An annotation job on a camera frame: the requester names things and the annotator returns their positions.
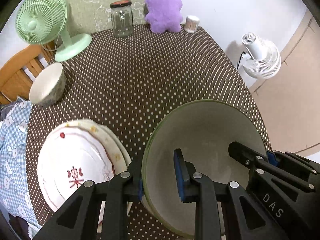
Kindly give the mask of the cream floral bowl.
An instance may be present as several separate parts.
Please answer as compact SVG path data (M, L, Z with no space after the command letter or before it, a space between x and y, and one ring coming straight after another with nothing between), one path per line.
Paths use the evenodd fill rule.
M216 100L192 101L171 111L156 127L143 155L142 181L146 204L169 230L192 239L195 204L184 204L179 195L174 169L174 150L197 172L213 181L248 184L248 169L231 158L228 146L239 142L266 155L262 136L238 109Z

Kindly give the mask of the yellow floral plate top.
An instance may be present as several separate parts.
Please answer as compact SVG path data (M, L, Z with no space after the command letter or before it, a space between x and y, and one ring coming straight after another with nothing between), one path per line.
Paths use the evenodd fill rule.
M62 127L68 126L84 129L101 142L113 164L115 174L119 174L127 170L127 164L123 154L114 139L112 139L112 137L104 130L105 126L97 124L89 119L72 120L62 124Z

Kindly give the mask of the yellow floral plate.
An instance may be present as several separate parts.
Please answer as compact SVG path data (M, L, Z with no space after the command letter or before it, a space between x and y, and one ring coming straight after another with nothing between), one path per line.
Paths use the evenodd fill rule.
M127 164L123 154L114 139L112 139L112 137L104 130L105 126L97 124L89 119L72 120L62 124L62 127L68 126L84 129L101 142L113 164L115 174L119 174L127 170Z
M115 169L115 174L126 171L131 163L131 157L118 137L104 125L99 125L103 135L103 145Z

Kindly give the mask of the red floral white plate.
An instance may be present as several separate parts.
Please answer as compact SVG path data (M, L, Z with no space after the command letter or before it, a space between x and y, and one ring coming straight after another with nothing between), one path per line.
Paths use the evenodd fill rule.
M86 181L101 183L115 175L102 143L89 131L75 126L52 131L45 139L37 161L39 186L53 212Z

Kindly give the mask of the blue checkered cloth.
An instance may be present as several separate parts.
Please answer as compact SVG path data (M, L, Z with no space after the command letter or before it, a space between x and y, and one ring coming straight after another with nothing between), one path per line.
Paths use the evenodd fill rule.
M1 204L28 224L28 236L34 238L38 224L27 183L26 143L32 103L17 103L1 121Z

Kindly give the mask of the yellow floral plate bottom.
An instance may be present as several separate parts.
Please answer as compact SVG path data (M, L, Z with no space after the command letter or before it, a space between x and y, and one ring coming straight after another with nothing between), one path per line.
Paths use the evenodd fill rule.
M103 145L115 169L115 174L126 171L131 163L131 157L118 137L104 125L99 125L103 135Z

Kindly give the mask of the white standing fan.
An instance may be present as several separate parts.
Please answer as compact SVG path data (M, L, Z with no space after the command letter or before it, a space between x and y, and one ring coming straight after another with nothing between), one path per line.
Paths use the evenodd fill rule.
M267 80L279 72L281 55L272 41L252 32L246 33L241 41L246 51L241 54L238 67L242 66L250 77Z

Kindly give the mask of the grey bowl left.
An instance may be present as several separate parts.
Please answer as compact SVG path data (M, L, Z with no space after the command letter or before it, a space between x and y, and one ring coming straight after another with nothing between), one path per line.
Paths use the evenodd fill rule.
M43 107L52 106L62 98L65 87L63 65L52 63L36 77L29 91L29 101Z

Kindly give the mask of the brown polka dot tablecloth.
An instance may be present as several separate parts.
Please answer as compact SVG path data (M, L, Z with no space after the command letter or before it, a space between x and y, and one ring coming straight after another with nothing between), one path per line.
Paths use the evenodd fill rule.
M271 147L251 93L203 28L193 34L154 34L148 25L140 24L125 38L116 38L112 30L100 31L63 67L66 88L62 99L49 107L34 105L28 125L27 182L40 225L53 212L39 187L37 159L47 135L64 122L91 119L106 125L135 159L143 154L151 133L170 111L190 101L214 99L244 113L265 147Z

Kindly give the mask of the cotton swab container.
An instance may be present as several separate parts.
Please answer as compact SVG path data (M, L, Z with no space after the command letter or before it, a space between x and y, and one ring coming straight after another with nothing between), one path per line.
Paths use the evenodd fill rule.
M184 29L189 33L195 33L199 26L200 19L194 15L187 15L185 20Z

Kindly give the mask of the orange wooden chair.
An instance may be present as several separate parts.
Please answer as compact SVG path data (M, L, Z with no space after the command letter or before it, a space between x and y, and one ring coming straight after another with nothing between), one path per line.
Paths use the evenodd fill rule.
M20 96L24 99L29 99L29 91L33 84L31 78L23 70L27 68L37 77L44 65L38 59L38 56L43 55L47 62L54 58L55 53L52 51L55 45L54 42L49 42L44 46L30 45L14 55L2 68L1 68L1 98L2 105L7 105Z

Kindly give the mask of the purple plush toy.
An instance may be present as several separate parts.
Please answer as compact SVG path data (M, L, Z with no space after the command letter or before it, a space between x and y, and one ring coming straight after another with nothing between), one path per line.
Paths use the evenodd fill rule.
M148 10L145 21L150 25L153 33L181 31L182 0L145 0L145 5Z

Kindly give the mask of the glass jar black lid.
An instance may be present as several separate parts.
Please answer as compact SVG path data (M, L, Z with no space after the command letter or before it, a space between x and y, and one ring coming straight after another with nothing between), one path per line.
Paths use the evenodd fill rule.
M133 33L133 12L130 0L110 4L111 22L115 37L127 37Z

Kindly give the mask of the green desk fan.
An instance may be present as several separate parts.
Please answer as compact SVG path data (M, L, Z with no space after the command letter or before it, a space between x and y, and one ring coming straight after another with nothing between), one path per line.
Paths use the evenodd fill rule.
M70 36L67 29L67 0L24 0L19 7L15 28L28 44L44 45L58 37L62 44L56 49L55 61L67 61L84 51L92 42L89 34Z

